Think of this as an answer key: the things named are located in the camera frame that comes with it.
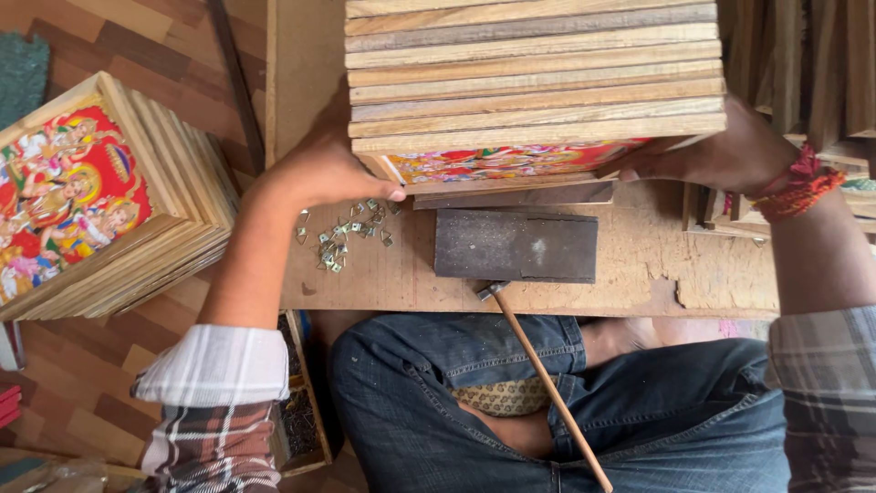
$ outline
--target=leopard print fabric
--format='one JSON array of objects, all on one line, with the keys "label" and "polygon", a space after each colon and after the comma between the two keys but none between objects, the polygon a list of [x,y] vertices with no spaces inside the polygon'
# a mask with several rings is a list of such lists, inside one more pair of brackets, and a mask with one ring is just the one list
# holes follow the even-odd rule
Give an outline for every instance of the leopard print fabric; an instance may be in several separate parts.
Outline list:
[{"label": "leopard print fabric", "polygon": [[[550,377],[556,384],[556,377]],[[537,377],[450,389],[461,403],[496,418],[525,416],[550,405],[550,395]]]}]

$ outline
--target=jeans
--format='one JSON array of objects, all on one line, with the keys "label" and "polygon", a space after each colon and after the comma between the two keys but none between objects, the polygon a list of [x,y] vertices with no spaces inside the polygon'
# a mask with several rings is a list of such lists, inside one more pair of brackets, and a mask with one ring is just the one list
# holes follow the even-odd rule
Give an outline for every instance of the jeans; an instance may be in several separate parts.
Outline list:
[{"label": "jeans", "polygon": [[[783,398],[764,343],[662,347],[585,370],[572,317],[519,316],[609,480],[624,491],[786,491]],[[332,396],[372,492],[601,491],[559,413],[554,455],[498,440],[448,388],[535,376],[501,314],[366,320],[333,346]]]}]

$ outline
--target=hand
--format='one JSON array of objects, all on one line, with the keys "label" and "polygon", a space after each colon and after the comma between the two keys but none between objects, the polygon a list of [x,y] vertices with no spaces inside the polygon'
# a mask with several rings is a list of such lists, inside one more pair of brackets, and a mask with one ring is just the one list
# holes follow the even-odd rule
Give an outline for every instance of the hand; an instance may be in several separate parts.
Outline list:
[{"label": "hand", "polygon": [[307,137],[260,176],[247,195],[276,192],[304,207],[365,197],[405,200],[401,185],[369,174],[350,151],[349,122],[350,88],[344,78]]},{"label": "hand", "polygon": [[[622,182],[681,180],[713,189],[757,194],[770,186],[800,154],[766,120],[735,96],[725,102],[727,130],[693,145],[665,152],[687,138],[658,139],[613,162]],[[770,186],[783,188],[782,180]]]}]

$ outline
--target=colorful religious print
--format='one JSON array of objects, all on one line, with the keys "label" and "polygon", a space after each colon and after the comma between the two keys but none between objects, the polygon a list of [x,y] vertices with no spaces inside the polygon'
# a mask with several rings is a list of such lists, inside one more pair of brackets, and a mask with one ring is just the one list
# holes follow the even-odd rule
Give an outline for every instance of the colorful religious print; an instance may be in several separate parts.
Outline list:
[{"label": "colorful religious print", "polygon": [[404,184],[466,182],[487,178],[591,171],[642,146],[648,139],[604,140],[559,146],[507,146],[383,156]]},{"label": "colorful religious print", "polygon": [[0,146],[0,305],[152,214],[134,156],[98,95]]}]

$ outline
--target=plaid shirt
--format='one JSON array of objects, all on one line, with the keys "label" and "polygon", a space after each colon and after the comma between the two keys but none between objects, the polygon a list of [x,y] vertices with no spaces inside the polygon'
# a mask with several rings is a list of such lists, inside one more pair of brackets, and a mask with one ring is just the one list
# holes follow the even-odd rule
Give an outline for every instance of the plaid shirt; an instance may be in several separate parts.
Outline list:
[{"label": "plaid shirt", "polygon": [[779,318],[769,353],[788,491],[876,490],[876,306]]},{"label": "plaid shirt", "polygon": [[131,395],[160,402],[143,457],[155,491],[277,491],[267,439],[272,401],[289,397],[279,331],[195,325],[137,377]]},{"label": "plaid shirt", "polygon": [[[789,491],[876,489],[876,306],[782,317],[769,379],[785,393]],[[196,325],[138,376],[165,404],[143,470],[156,490],[277,491],[271,401],[288,397],[276,331]]]}]

